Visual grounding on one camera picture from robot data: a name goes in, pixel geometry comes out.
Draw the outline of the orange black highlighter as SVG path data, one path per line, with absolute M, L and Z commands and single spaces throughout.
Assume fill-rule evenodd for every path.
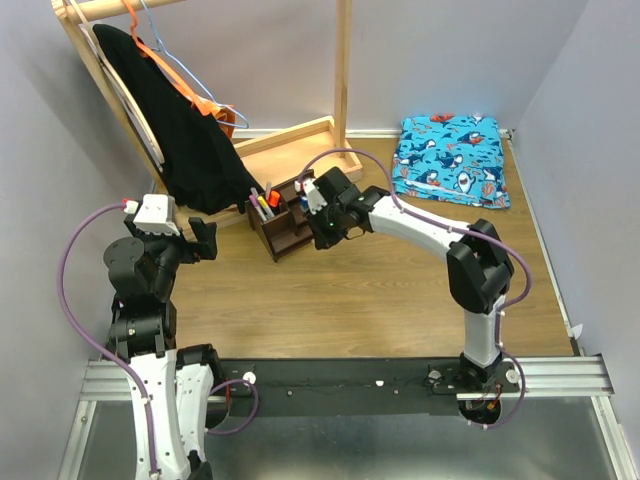
M 270 194 L 269 194 L 269 198 L 267 200 L 267 203 L 271 207 L 277 207 L 279 205 L 280 198 L 281 198 L 280 193 L 278 191 L 272 190 L 270 192 Z

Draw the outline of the yellow capped white marker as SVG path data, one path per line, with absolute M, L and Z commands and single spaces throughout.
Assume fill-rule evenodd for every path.
M 265 200 L 265 198 L 263 196 L 258 196 L 258 202 L 261 206 L 261 208 L 264 210 L 265 215 L 268 219 L 271 219 L 274 217 L 274 213 L 271 210 L 270 205 L 267 203 L 267 201 Z

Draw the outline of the purple capped white marker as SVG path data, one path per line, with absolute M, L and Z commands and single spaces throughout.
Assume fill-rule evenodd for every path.
M 265 212 L 263 211 L 260 203 L 258 202 L 258 200 L 256 199 L 256 197 L 253 194 L 249 195 L 249 201 L 251 202 L 254 210 L 258 214 L 258 216 L 261 219 L 261 221 L 262 222 L 266 222 L 268 217 L 265 215 Z

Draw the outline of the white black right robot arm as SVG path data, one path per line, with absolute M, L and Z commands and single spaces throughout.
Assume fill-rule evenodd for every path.
M 464 350 L 455 384 L 480 392 L 496 380 L 503 354 L 498 348 L 498 309 L 506 299 L 514 267 L 493 225 L 471 225 L 428 214 L 377 186 L 361 191 L 336 167 L 318 178 L 294 182 L 315 248 L 329 249 L 353 228 L 408 241 L 443 260 L 449 291 L 462 308 Z

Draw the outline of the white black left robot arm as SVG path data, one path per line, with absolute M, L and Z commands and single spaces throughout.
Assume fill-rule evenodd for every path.
M 108 350 L 127 368 L 132 395 L 138 479 L 209 479 L 204 453 L 209 394 L 223 377 L 209 344 L 178 348 L 177 310 L 170 300 L 180 265 L 217 256 L 215 223 L 192 217 L 195 235 L 152 235 L 136 227 L 103 255 L 115 289 Z

